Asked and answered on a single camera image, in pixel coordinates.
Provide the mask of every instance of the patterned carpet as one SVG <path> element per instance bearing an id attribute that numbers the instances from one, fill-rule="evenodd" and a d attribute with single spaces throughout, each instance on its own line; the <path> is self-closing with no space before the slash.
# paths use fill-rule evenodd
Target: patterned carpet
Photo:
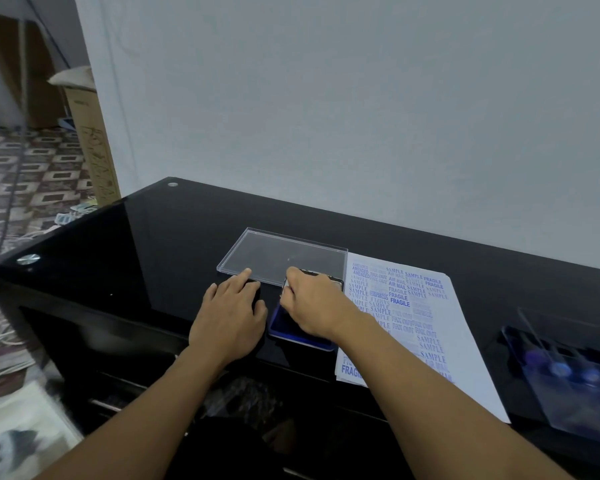
<path id="1" fill-rule="evenodd" d="M 0 131 L 0 234 L 6 218 L 9 193 L 16 185 L 3 252 L 23 244 L 22 236 L 54 225 L 59 212 L 93 197 L 89 173 L 76 133 L 51 128 L 27 133 L 22 171 L 15 182 L 20 135 Z M 0 313 L 0 370 L 27 357 L 24 345 Z M 31 368 L 0 377 L 0 396 L 19 389 Z"/>

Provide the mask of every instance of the clear acrylic tray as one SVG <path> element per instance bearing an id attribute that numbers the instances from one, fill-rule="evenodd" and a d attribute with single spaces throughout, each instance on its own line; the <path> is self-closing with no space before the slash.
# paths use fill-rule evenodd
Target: clear acrylic tray
<path id="1" fill-rule="evenodd" d="M 347 250 L 247 227 L 220 261 L 217 270 L 238 274 L 251 268 L 251 279 L 282 286 L 289 266 L 344 280 Z"/>

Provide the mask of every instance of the right hand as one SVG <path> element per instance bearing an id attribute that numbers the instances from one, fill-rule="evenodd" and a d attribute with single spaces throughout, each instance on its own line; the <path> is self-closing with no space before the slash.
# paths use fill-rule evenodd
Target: right hand
<path id="1" fill-rule="evenodd" d="M 362 314 L 326 274 L 311 276 L 290 267 L 287 279 L 289 286 L 282 291 L 280 305 L 311 335 L 336 342 L 343 322 Z"/>

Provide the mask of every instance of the paper with printed text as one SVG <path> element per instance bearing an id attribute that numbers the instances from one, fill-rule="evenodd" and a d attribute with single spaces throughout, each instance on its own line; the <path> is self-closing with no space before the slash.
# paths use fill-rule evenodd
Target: paper with printed text
<path id="1" fill-rule="evenodd" d="M 349 253 L 345 294 L 421 361 L 510 422 L 446 274 Z M 367 386 L 342 349 L 335 373 Z"/>

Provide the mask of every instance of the black glossy desk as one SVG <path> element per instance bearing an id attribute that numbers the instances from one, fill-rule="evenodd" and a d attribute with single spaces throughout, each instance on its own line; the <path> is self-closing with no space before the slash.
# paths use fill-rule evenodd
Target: black glossy desk
<path id="1" fill-rule="evenodd" d="M 184 348 L 204 290 L 225 279 L 216 265 L 246 227 L 448 274 L 513 427 L 547 451 L 600 465 L 600 444 L 546 425 L 500 334 L 517 323 L 518 307 L 600 326 L 599 269 L 168 178 L 1 256 L 0 306 L 19 332 L 38 335 L 63 375 L 82 374 L 81 383 L 93 371 L 64 360 L 76 350 L 74 332 L 57 319 L 164 352 L 133 377 L 150 383 Z M 30 253 L 41 259 L 16 263 Z M 263 285 L 270 310 L 279 293 Z M 269 337 L 234 365 L 317 403 L 382 418 L 368 390 L 335 382 L 334 366 L 334 353 Z"/>

